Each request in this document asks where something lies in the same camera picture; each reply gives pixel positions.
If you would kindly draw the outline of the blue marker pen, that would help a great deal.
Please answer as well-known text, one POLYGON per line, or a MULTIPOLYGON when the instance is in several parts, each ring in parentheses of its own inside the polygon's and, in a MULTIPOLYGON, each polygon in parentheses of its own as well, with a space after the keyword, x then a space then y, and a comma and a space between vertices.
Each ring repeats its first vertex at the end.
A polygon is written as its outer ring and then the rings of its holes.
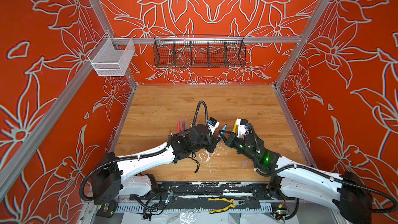
POLYGON ((226 128, 227 128, 227 124, 225 124, 221 130, 219 130, 219 133, 223 133, 226 130, 226 128))

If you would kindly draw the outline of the pink highlighter pen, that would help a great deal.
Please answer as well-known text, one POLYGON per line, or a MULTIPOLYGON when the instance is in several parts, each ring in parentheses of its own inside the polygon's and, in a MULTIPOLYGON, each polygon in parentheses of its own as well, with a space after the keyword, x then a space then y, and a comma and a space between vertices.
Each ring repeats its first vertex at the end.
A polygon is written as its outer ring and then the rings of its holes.
POLYGON ((178 128, 178 133, 181 132, 180 119, 178 119, 177 121, 177 128, 178 128))

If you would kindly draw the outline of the yellow highlighter pen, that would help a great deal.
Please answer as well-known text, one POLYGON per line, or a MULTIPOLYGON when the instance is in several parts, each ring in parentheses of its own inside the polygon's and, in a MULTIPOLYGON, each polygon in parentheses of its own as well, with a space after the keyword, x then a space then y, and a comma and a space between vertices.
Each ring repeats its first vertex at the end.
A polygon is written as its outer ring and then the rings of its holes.
POLYGON ((236 132, 236 128, 237 128, 237 124, 236 124, 236 122, 234 122, 234 126, 233 126, 232 132, 236 132))

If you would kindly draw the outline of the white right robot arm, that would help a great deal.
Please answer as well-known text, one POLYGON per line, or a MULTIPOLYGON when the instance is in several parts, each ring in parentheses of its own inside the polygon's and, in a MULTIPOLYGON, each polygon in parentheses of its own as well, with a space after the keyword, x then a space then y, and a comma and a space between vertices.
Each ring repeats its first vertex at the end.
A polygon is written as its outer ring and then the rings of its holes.
POLYGON ((268 191, 273 198, 296 198, 332 209, 352 224, 370 224, 373 214, 398 210, 397 200, 369 188, 353 173, 332 173, 294 162, 264 147, 252 131, 244 138, 232 131, 220 130, 225 145, 246 156, 254 170, 269 177, 268 191))

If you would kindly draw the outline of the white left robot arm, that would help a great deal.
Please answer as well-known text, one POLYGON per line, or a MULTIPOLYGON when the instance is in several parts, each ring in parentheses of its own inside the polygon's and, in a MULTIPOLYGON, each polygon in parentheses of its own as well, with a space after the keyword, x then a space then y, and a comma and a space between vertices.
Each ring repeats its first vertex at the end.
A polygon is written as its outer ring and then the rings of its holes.
POLYGON ((160 146, 129 156, 117 157, 114 152, 106 154, 97 166, 81 182, 79 196, 95 205, 110 202, 119 195, 145 196, 157 187, 152 175, 140 173, 152 168, 177 163, 192 158, 205 149, 214 152, 218 140, 214 133, 219 126, 216 120, 197 124, 177 134, 160 146))

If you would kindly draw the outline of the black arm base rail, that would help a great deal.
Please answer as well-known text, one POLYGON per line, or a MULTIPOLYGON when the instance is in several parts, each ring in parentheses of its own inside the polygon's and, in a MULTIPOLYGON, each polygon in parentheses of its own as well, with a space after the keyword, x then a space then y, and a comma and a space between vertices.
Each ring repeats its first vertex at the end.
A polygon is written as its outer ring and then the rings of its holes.
POLYGON ((276 200, 267 182, 255 181, 159 181, 158 191, 173 192, 180 197, 238 197, 256 200, 276 200))

